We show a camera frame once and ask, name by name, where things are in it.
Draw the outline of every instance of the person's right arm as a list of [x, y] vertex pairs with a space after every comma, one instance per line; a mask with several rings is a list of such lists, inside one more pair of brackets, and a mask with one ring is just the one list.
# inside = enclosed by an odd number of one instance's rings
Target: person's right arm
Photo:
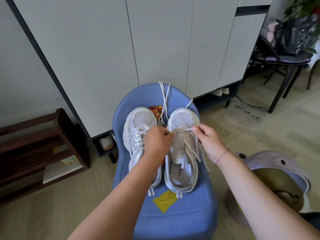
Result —
[[201, 124], [192, 131], [221, 169], [257, 239], [320, 239], [318, 230], [280, 200], [242, 160], [226, 152], [228, 148], [213, 128]]

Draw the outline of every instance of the clear plastic bag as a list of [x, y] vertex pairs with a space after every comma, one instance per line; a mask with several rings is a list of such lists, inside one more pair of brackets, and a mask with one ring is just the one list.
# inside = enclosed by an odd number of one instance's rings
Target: clear plastic bag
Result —
[[235, 97], [226, 108], [225, 119], [231, 124], [257, 131], [269, 115], [268, 112], [252, 107]]

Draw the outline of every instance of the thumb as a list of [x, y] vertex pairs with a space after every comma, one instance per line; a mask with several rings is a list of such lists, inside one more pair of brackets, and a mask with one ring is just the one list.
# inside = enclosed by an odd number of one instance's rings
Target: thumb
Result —
[[205, 138], [206, 135], [204, 133], [202, 133], [202, 131], [198, 127], [192, 126], [191, 129], [192, 129], [192, 132], [194, 133], [194, 135], [196, 137], [198, 137], [200, 140]]
[[175, 133], [172, 133], [172, 132], [170, 132], [170, 133], [168, 133], [168, 134], [166, 135], [166, 137], [167, 137], [168, 139], [170, 139], [170, 141], [172, 141], [172, 140], [174, 139], [174, 136], [175, 136]]

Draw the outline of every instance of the squirrel sticker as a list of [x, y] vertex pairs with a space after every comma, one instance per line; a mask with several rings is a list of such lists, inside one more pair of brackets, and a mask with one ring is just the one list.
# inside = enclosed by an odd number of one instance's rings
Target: squirrel sticker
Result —
[[156, 117], [156, 119], [158, 120], [161, 113], [162, 113], [162, 105], [152, 105], [149, 107], [149, 109], [153, 112], [154, 116]]

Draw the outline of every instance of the blue chair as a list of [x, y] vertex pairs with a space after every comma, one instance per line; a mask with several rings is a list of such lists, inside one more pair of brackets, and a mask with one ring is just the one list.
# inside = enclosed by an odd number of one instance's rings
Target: blue chair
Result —
[[[168, 84], [164, 85], [164, 89], [166, 93]], [[190, 98], [184, 92], [171, 86], [167, 100], [168, 116], [177, 108], [186, 107], [189, 102]], [[115, 111], [113, 131], [119, 159], [113, 189], [129, 172], [130, 154], [123, 144], [126, 117], [136, 107], [148, 108], [152, 105], [163, 105], [162, 91], [158, 83], [144, 84], [133, 89], [122, 99]], [[199, 117], [194, 103], [189, 108]], [[218, 225], [217, 199], [203, 162], [198, 162], [198, 166], [199, 175], [194, 190], [183, 194], [183, 198], [178, 199], [164, 214], [152, 201], [154, 197], [159, 197], [168, 190], [164, 177], [162, 176], [162, 182], [154, 189], [154, 196], [149, 197], [146, 192], [133, 239], [211, 239]]]

